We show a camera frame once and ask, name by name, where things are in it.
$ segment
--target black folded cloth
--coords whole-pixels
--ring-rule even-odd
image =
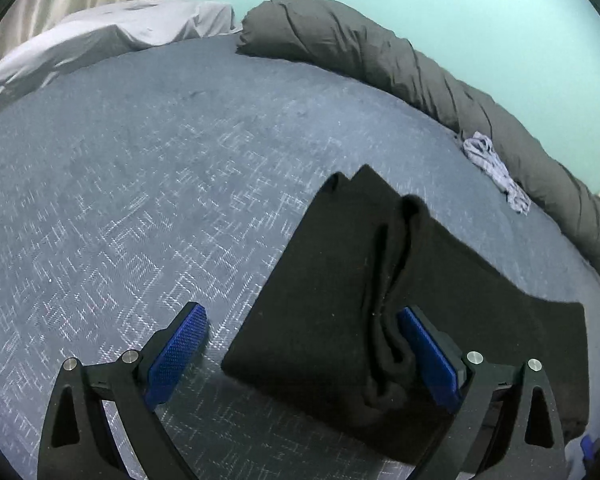
[[[230,376],[402,462],[448,422],[396,315],[417,305],[463,352],[542,362],[567,440],[589,413],[584,311],[528,296],[370,167],[322,186],[222,361]]]

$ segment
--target blue textured pad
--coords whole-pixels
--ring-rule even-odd
[[[206,311],[197,304],[149,368],[144,402],[153,411],[169,400],[193,352],[206,335]]]
[[[416,356],[420,376],[433,400],[455,413],[462,402],[456,370],[410,307],[398,313],[398,326]]]

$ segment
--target wall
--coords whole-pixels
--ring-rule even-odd
[[[224,0],[238,19],[263,0]],[[588,0],[340,0],[490,93],[600,190],[600,17]]]

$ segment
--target gray blanket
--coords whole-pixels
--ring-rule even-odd
[[[312,62],[394,94],[462,140],[476,131],[489,136],[513,180],[600,275],[600,198],[489,95],[333,0],[269,0],[251,9],[242,26],[242,54]]]

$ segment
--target blue gripper pad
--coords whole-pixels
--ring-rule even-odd
[[[422,381],[434,401],[449,413],[455,413],[462,402],[460,387],[466,379],[459,350],[417,307],[405,307],[398,313],[398,327],[415,354]]]
[[[191,355],[205,339],[207,325],[205,308],[193,302],[187,303],[184,308],[189,305],[192,306],[190,312],[175,329],[146,373],[144,403],[150,411],[153,411],[158,404],[169,400]],[[176,317],[166,331],[174,329],[172,325],[179,322],[179,317]]]

